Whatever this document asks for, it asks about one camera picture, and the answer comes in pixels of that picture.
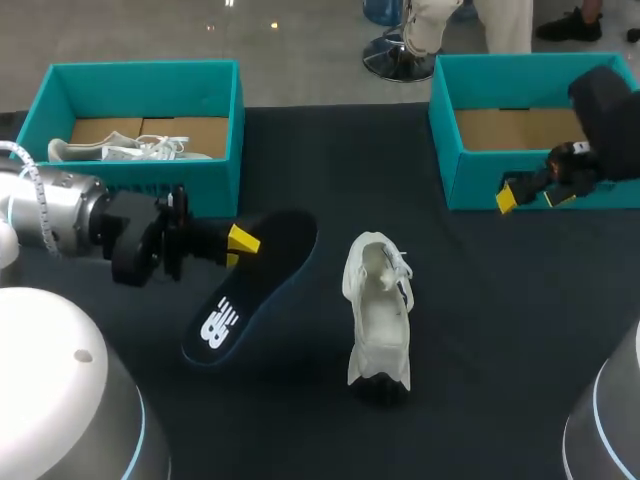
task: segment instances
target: beige pants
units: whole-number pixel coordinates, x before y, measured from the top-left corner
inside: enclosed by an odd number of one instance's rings
[[[474,0],[489,53],[531,53],[533,0]]]
[[[408,3],[409,0],[404,0],[405,8]],[[446,19],[461,0],[411,0],[411,3],[411,15],[403,31],[407,48],[419,57],[437,52],[442,45]],[[474,4],[485,26],[489,53],[531,53],[533,0],[474,0]]]

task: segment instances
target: dark tablecloth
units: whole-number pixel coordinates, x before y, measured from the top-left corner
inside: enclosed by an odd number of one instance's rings
[[[192,261],[180,284],[134,289],[105,265],[24,251],[26,283],[76,302],[122,357],[176,479],[564,478],[567,415],[637,318],[640,213],[449,212],[423,104],[248,109],[243,162],[243,214],[303,207],[321,230],[223,371],[178,352],[224,271]],[[340,280],[365,230],[415,272],[413,390],[392,410],[346,388]]]

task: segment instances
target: white shoe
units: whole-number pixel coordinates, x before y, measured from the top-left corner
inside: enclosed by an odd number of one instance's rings
[[[185,152],[184,144],[188,141],[189,137],[159,135],[142,135],[134,140],[118,132],[92,144],[73,145],[55,138],[49,142],[48,157],[50,162],[211,159]]]
[[[394,243],[381,233],[365,232],[349,252],[342,294],[353,306],[355,345],[347,384],[385,374],[411,390],[409,312],[413,272]]]

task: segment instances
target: tiled floor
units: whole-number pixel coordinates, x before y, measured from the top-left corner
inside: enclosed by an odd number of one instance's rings
[[[536,23],[575,0],[535,0]],[[28,108],[49,63],[155,58],[236,58],[248,106],[427,100],[429,83],[375,78],[360,62],[382,28],[361,0],[0,0],[0,111]],[[640,2],[605,0],[605,37],[588,49],[621,50],[640,75]],[[277,22],[278,28],[271,28]],[[481,25],[451,24],[449,52],[485,50]],[[536,50],[579,50],[535,43]]]

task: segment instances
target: chrome chair base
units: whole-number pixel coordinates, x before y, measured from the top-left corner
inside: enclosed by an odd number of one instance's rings
[[[383,34],[370,42],[362,53],[362,62],[371,73],[385,80],[401,83],[421,82],[431,78],[435,59],[436,55],[415,57],[405,48],[399,33]]]

